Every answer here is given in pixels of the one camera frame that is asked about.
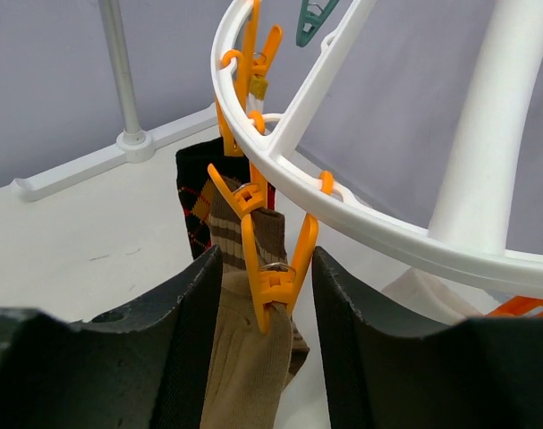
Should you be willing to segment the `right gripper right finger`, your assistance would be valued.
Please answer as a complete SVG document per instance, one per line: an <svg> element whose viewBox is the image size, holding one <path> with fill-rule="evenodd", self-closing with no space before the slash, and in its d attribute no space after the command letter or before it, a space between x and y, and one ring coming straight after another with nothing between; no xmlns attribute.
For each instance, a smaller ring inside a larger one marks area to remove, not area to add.
<svg viewBox="0 0 543 429"><path fill-rule="evenodd" d="M312 258L334 428L543 428L543 317L441 324Z"/></svg>

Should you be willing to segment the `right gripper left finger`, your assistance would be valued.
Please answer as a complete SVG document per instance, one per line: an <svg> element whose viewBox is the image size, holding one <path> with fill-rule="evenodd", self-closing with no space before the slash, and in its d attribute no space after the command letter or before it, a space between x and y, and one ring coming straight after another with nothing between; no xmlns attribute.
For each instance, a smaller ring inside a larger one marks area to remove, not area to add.
<svg viewBox="0 0 543 429"><path fill-rule="evenodd" d="M0 428L199 427L221 280L214 247L88 322L0 307Z"/></svg>

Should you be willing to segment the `white sock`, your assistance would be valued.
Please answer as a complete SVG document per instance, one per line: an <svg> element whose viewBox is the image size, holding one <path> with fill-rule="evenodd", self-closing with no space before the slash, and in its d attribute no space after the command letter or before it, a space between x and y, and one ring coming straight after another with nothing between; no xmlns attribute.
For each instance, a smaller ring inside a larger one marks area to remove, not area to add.
<svg viewBox="0 0 543 429"><path fill-rule="evenodd" d="M442 324L457 324L482 314L436 276L409 268L381 291L394 302Z"/></svg>

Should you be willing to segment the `tan sock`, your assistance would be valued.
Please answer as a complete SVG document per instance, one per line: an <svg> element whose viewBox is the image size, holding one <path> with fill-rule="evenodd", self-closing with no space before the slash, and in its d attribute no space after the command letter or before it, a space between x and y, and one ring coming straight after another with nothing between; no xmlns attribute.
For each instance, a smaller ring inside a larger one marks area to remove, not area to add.
<svg viewBox="0 0 543 429"><path fill-rule="evenodd" d="M222 279L202 428L271 428L287 382L293 345L290 317L281 304L260 331L245 272Z"/></svg>

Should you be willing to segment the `white round clip hanger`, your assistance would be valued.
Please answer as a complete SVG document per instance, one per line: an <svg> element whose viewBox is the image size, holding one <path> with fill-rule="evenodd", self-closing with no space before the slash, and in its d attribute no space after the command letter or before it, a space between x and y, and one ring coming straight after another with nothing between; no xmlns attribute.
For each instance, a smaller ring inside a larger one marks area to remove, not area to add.
<svg viewBox="0 0 543 429"><path fill-rule="evenodd" d="M543 1L233 1L210 71L235 143L322 223L405 265L543 299ZM250 76L268 81L246 112Z"/></svg>

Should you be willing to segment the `orange clothes peg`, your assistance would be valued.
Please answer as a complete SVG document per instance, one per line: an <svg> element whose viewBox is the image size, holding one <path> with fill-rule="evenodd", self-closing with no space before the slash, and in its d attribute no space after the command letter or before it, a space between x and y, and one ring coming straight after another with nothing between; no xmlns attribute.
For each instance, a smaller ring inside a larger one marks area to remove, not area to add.
<svg viewBox="0 0 543 429"><path fill-rule="evenodd" d="M260 331L266 333L271 304L285 305L289 314L294 309L316 246L318 220L311 214L305 215L290 264L276 262L267 265L259 263L251 213L240 220L243 254L254 312Z"/></svg>

